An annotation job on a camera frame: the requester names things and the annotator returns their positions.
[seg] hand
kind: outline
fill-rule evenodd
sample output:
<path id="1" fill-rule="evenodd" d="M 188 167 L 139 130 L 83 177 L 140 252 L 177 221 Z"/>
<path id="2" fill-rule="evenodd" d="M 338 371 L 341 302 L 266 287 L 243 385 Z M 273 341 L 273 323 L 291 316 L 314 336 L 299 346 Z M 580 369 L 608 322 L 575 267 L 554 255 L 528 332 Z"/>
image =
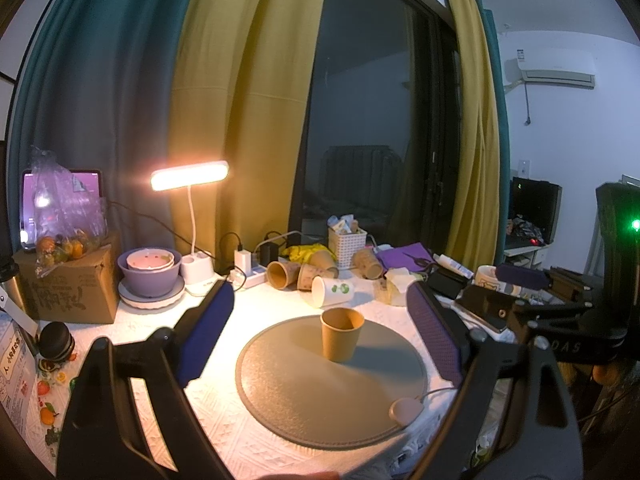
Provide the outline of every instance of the hand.
<path id="1" fill-rule="evenodd" d="M 258 480 L 340 480 L 340 475 L 335 471 L 322 471 L 308 475 L 267 475 Z"/>

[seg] white tablecloth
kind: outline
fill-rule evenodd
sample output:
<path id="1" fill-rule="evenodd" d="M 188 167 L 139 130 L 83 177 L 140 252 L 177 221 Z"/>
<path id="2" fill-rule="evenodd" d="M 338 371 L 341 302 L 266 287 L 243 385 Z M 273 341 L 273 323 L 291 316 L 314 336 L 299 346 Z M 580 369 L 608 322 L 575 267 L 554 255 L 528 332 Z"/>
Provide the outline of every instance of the white tablecloth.
<path id="1" fill-rule="evenodd" d="M 405 308 L 373 301 L 372 282 L 354 278 L 356 294 L 351 302 L 365 318 L 384 324 L 404 336 L 420 352 L 429 375 L 430 390 L 449 386 L 436 371 L 428 352 L 415 330 Z M 199 298 L 188 294 L 175 306 L 158 311 L 144 311 L 123 303 L 118 308 L 113 325 L 70 325 L 76 340 L 79 359 L 68 364 L 66 378 L 78 373 L 81 361 L 92 342 L 99 336 L 109 337 L 115 344 L 147 338 L 160 326 L 173 326 L 185 309 L 196 306 Z M 430 440 L 452 401 L 455 391 L 444 391 L 424 401 L 425 410 L 408 428 L 396 436 L 373 446 L 355 450 L 332 451 L 311 449 L 293 444 L 260 425 L 239 399 L 234 379 L 236 359 L 244 345 L 258 332 L 274 323 L 299 316 L 318 314 L 300 292 L 282 292 L 267 284 L 236 294 L 234 312 L 199 380 L 191 381 L 186 394 L 214 448 L 233 475 L 239 480 L 255 479 L 274 473 L 309 473 L 336 470 L 352 478 L 389 478 L 397 466 L 400 454 L 411 455 Z M 136 403 L 149 446 L 155 460 L 172 467 L 172 460 L 164 445 L 153 416 L 146 388 L 141 380 L 134 380 Z M 54 447 L 46 446 L 47 426 L 40 421 L 37 388 L 28 416 L 27 443 L 34 453 L 53 472 Z M 68 402 L 68 385 L 52 389 L 46 396 L 54 396 L 58 417 L 63 416 Z"/>

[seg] round placemat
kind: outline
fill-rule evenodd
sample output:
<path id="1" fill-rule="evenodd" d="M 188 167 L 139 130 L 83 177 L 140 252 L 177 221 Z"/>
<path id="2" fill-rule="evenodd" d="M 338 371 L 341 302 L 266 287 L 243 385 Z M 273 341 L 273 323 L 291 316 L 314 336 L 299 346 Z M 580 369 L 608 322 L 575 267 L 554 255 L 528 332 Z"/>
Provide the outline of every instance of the round placemat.
<path id="1" fill-rule="evenodd" d="M 322 357 L 319 316 L 273 325 L 242 349 L 238 394 L 273 433 L 303 446 L 350 449 L 399 430 L 389 407 L 427 392 L 424 362 L 401 335 L 367 320 L 346 363 Z"/>

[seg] white plastic basket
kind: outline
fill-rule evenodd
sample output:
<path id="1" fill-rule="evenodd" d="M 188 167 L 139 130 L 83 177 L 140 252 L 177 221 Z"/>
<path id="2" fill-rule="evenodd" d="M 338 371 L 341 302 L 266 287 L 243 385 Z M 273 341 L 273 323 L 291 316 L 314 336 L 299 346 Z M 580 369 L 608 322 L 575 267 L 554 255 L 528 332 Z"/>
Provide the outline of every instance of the white plastic basket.
<path id="1" fill-rule="evenodd" d="M 349 269 L 352 267 L 351 258 L 354 253 L 363 248 L 367 243 L 367 232 L 358 229 L 357 233 L 350 235 L 339 235 L 329 228 L 329 248 L 338 258 L 338 269 Z"/>

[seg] air conditioner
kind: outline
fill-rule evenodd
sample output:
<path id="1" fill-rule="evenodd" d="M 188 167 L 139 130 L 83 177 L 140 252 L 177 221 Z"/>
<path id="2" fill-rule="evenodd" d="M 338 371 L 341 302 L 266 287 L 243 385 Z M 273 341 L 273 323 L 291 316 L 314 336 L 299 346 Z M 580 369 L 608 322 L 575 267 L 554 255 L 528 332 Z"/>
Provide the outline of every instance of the air conditioner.
<path id="1" fill-rule="evenodd" d="M 594 88 L 596 67 L 593 56 L 567 48 L 527 48 L 518 50 L 522 78 L 531 83 L 555 83 Z"/>

